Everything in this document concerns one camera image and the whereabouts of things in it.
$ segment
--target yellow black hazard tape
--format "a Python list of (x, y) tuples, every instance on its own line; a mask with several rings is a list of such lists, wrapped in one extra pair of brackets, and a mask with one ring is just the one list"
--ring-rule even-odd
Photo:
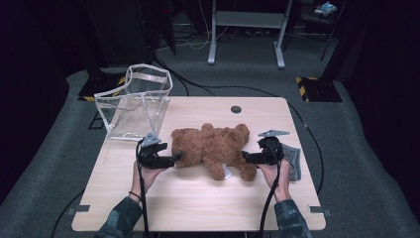
[(310, 79), (310, 80), (318, 80), (317, 77), (296, 77), (297, 86), (299, 87), (299, 93), (302, 97), (303, 101), (310, 101), (308, 97), (307, 88), (305, 88), (303, 84), (304, 79)]
[[(125, 81), (126, 81), (126, 77), (125, 76), (121, 77), (120, 80), (118, 81), (117, 85), (114, 88), (122, 86)], [(120, 91), (114, 92), (112, 94), (112, 96), (116, 96), (119, 93), (120, 93)], [(86, 95), (86, 96), (80, 96), (79, 95), (78, 100), (80, 100), (80, 101), (95, 101), (95, 97), (93, 95)]]

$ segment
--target sleeve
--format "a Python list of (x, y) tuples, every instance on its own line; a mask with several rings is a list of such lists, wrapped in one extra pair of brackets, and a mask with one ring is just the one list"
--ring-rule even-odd
[(94, 237), (131, 237), (133, 228), (142, 215), (140, 206), (130, 197), (125, 197), (111, 210), (108, 219)]
[(281, 238), (312, 238), (305, 218), (303, 218), (296, 203), (292, 199), (283, 200), (274, 206), (279, 237)]

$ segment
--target brown teddy bear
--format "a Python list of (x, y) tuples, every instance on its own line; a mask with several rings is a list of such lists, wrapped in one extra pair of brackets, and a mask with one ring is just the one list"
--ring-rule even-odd
[(245, 124), (235, 128), (214, 128), (205, 123), (201, 131), (193, 128), (176, 129), (171, 134), (172, 153), (182, 152), (175, 163), (179, 168), (204, 162), (215, 180), (225, 179), (223, 164), (239, 170), (243, 180), (253, 180), (257, 168), (242, 157), (244, 145), (250, 140), (250, 130)]

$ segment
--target cable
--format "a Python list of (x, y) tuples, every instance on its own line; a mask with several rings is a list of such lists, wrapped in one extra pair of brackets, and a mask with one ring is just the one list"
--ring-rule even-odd
[(198, 3), (199, 3), (199, 5), (200, 5), (200, 11), (201, 11), (201, 16), (203, 17), (203, 20), (204, 20), (204, 24), (206, 25), (206, 31), (207, 31), (207, 40), (206, 40), (206, 42), (205, 43), (200, 43), (200, 44), (203, 44), (203, 46), (201, 46), (200, 48), (194, 48), (194, 47), (192, 47), (193, 45), (192, 44), (190, 44), (187, 40), (185, 40), (193, 49), (195, 49), (195, 50), (201, 50), (201, 49), (203, 49), (205, 46), (207, 46), (207, 44), (209, 43), (209, 39), (210, 39), (210, 33), (209, 33), (209, 27), (208, 27), (208, 25), (207, 25), (207, 21), (206, 21), (206, 18), (204, 17), (204, 13), (203, 13), (203, 8), (202, 8), (202, 6), (201, 6), (201, 0), (199, 0), (198, 1)]
[(138, 157), (139, 148), (140, 148), (140, 143), (138, 143), (136, 146), (136, 164), (137, 164), (137, 170), (139, 171), (139, 177), (140, 177), (140, 193), (142, 195), (143, 220), (145, 222), (144, 236), (146, 236), (146, 238), (150, 238), (151, 236), (149, 233), (149, 220), (148, 220), (148, 209), (146, 205), (145, 181), (143, 180), (142, 166), (140, 164), (139, 157)]
[[(234, 3), (234, 12), (236, 12), (236, 4), (237, 4), (237, 1), (238, 0), (235, 0), (235, 3)], [(225, 28), (225, 30), (223, 30), (223, 32), (216, 38), (216, 41), (219, 40), (219, 38), (223, 36), (223, 34), (226, 32), (226, 30), (228, 30), (228, 28), (229, 28), (229, 26), (227, 26)]]
[[(231, 37), (230, 34), (224, 34), (226, 32), (226, 30), (227, 30), (227, 28), (217, 37), (216, 40), (217, 40), (218, 43), (227, 43), (227, 42), (233, 41), (233, 40), (240, 40), (240, 39), (247, 39), (247, 38), (259, 38), (259, 37), (264, 36), (264, 34), (249, 34), (249, 35), (246, 35), (246, 36)], [(192, 46), (203, 45), (203, 44), (205, 46), (209, 43), (208, 39), (206, 39), (206, 42), (190, 43), (191, 41), (194, 41), (194, 40), (197, 40), (197, 39), (200, 39), (200, 36), (199, 35), (194, 35), (191, 31), (188, 36), (176, 37), (175, 38), (175, 40), (177, 42), (187, 42), (187, 44), (177, 44), (175, 46), (176, 47), (192, 47)], [(169, 49), (169, 46), (164, 41), (161, 41), (158, 48), (156, 49), (156, 52), (160, 52), (160, 51), (167, 50), (167, 49)]]
[(61, 220), (62, 216), (65, 214), (65, 212), (67, 211), (67, 209), (71, 206), (71, 204), (74, 203), (74, 201), (84, 193), (85, 190), (86, 190), (86, 188), (84, 188), (77, 196), (75, 196), (68, 203), (68, 205), (62, 210), (61, 214), (59, 215), (59, 217), (55, 221), (55, 225), (53, 226), (51, 238), (53, 238), (53, 236), (55, 234), (55, 231), (56, 231), (56, 228), (58, 227), (59, 221)]
[(300, 121), (302, 122), (303, 126), (305, 126), (306, 130), (309, 132), (309, 135), (312, 137), (312, 140), (314, 141), (314, 143), (316, 145), (316, 148), (318, 150), (318, 154), (319, 154), (319, 158), (320, 158), (320, 162), (321, 162), (321, 181), (319, 182), (319, 186), (318, 186), (318, 188), (316, 190), (316, 193), (319, 194), (321, 192), (322, 186), (324, 184), (324, 157), (322, 156), (321, 148), (319, 147), (318, 142), (316, 141), (314, 135), (312, 134), (312, 131), (309, 129), (308, 125), (303, 121), (302, 117), (297, 112), (296, 108), (294, 108), (294, 106), (291, 105), (289, 102), (287, 102), (287, 104), (296, 113), (297, 117), (300, 119)]
[(210, 89), (206, 88), (205, 86), (202, 86), (200, 84), (197, 84), (195, 82), (192, 82), (192, 81), (186, 79), (185, 77), (179, 75), (177, 72), (175, 72), (172, 69), (170, 69), (166, 65), (166, 63), (164, 63), (162, 60), (158, 59), (157, 57), (154, 57), (154, 61), (157, 64), (159, 64), (160, 66), (162, 66), (164, 69), (168, 70), (171, 74), (173, 74), (183, 84), (183, 86), (185, 87), (185, 90), (187, 91), (187, 96), (189, 96), (189, 91), (188, 91), (188, 87), (186, 86), (185, 83), (188, 83), (188, 84), (190, 84), (192, 86), (196, 86), (196, 87), (199, 87), (199, 88), (201, 88), (203, 90), (206, 90), (210, 94), (210, 96), (215, 96), (215, 93), (213, 91), (211, 91)]
[[(185, 27), (183, 27), (180, 31), (175, 31), (176, 33), (180, 33), (180, 34), (184, 34), (184, 30), (187, 28), (187, 27), (189, 27), (189, 32), (187, 32), (186, 34), (187, 34), (187, 36), (184, 36), (184, 37), (176, 37), (175, 38), (175, 40), (177, 41), (177, 42), (187, 42), (188, 44), (180, 44), (180, 45), (176, 45), (176, 47), (183, 47), (183, 46), (195, 46), (195, 45), (203, 45), (203, 44), (207, 44), (208, 43), (208, 41), (209, 41), (209, 38), (210, 38), (210, 36), (207, 34), (207, 40), (206, 40), (206, 42), (204, 42), (204, 43), (189, 43), (189, 41), (194, 41), (194, 40), (196, 40), (196, 39), (200, 39), (199, 37), (199, 35), (198, 35), (198, 32), (195, 32), (195, 33), (193, 33), (193, 31), (192, 31), (192, 23), (191, 23), (191, 20), (190, 20), (190, 22), (189, 22), (189, 24), (173, 24), (173, 26), (177, 26), (177, 25), (179, 25), (179, 26), (183, 26), (183, 25), (185, 25)], [(167, 46), (167, 44), (163, 44), (163, 45), (160, 45), (159, 47), (158, 47), (158, 49), (157, 49), (157, 52), (159, 52), (159, 51), (162, 51), (162, 50), (165, 50), (165, 49), (168, 49), (168, 46)]]
[(209, 87), (209, 88), (244, 88), (244, 89), (250, 89), (250, 90), (253, 90), (253, 91), (262, 92), (264, 94), (267, 94), (267, 95), (270, 95), (270, 96), (273, 96), (273, 97), (279, 97), (279, 96), (276, 96), (275, 94), (269, 93), (269, 92), (264, 91), (262, 89), (249, 87), (249, 86), (207, 86), (207, 85), (201, 85), (201, 86)]

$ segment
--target transparent plastic bag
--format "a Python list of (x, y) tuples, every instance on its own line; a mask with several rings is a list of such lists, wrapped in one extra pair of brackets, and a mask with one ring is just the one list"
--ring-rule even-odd
[(94, 94), (107, 138), (139, 141), (158, 136), (172, 89), (167, 70), (148, 64), (131, 65), (123, 86)]

